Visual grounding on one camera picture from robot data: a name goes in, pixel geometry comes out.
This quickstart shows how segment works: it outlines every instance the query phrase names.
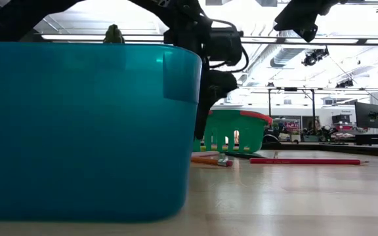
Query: pencil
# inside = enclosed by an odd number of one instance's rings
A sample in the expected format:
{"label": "pencil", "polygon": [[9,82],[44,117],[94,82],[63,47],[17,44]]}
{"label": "pencil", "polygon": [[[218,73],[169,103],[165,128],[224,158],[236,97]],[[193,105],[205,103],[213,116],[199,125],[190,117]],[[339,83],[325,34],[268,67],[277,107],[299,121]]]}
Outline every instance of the pencil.
{"label": "pencil", "polygon": [[208,159],[208,158],[201,158],[201,157],[192,157],[190,161],[193,163],[217,165],[220,167],[231,167],[233,165],[232,161],[224,160],[224,159],[217,160],[217,159]]}
{"label": "pencil", "polygon": [[302,164],[302,165],[361,165],[368,161],[357,159],[267,159],[250,158],[251,164]]}

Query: teal plastic bin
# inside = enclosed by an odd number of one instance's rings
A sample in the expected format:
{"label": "teal plastic bin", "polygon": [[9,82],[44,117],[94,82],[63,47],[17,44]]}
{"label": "teal plastic bin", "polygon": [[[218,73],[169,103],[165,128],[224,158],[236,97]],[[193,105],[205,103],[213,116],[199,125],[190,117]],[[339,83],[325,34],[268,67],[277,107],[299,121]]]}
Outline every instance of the teal plastic bin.
{"label": "teal plastic bin", "polygon": [[185,202],[201,60],[0,43],[0,220],[157,220]]}
{"label": "teal plastic bin", "polygon": [[[204,145],[195,140],[193,151],[254,153],[262,148],[264,128],[270,124],[272,118],[259,112],[229,109],[209,111]],[[236,131],[239,134],[238,146],[234,139]]]}

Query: orange pencil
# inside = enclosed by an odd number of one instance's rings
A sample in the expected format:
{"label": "orange pencil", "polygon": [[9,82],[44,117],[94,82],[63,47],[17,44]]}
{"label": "orange pencil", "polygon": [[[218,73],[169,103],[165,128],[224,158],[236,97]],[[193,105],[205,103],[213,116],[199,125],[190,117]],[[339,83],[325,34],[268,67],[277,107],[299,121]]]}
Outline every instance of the orange pencil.
{"label": "orange pencil", "polygon": [[208,159],[208,158],[201,158],[201,157],[192,157],[190,159],[193,163],[202,163],[202,164],[209,164],[209,165],[217,165],[220,167],[231,167],[233,162],[230,160],[216,160],[216,159]]}

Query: desk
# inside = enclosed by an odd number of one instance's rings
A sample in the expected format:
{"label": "desk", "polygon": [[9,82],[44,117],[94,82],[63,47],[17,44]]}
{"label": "desk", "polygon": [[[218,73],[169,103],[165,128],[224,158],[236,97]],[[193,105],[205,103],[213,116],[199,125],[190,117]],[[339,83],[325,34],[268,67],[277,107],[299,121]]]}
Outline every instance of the desk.
{"label": "desk", "polygon": [[378,145],[378,134],[356,134],[356,145]]}
{"label": "desk", "polygon": [[186,206],[171,219],[151,224],[0,222],[0,236],[378,235],[378,157],[322,151],[279,151],[278,157],[370,163],[250,165],[236,159],[231,168],[198,164],[190,170]]}

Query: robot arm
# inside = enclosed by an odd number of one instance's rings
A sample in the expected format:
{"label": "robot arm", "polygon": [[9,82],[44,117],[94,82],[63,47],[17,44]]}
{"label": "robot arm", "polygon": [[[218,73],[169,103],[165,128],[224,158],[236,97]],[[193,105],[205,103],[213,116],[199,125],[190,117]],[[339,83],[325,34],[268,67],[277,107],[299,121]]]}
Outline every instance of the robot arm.
{"label": "robot arm", "polygon": [[311,42],[318,31],[315,21],[318,15],[325,16],[336,4],[349,0],[291,0],[275,18],[276,31],[293,30],[307,43]]}
{"label": "robot arm", "polygon": [[[19,41],[49,14],[67,10],[84,0],[11,0],[0,10],[0,41]],[[195,52],[202,59],[199,106],[195,137],[202,139],[209,110],[227,93],[237,88],[230,72],[210,70],[209,61],[235,66],[242,57],[240,34],[236,27],[212,28],[198,0],[129,0],[154,13],[169,30],[167,44]]]}

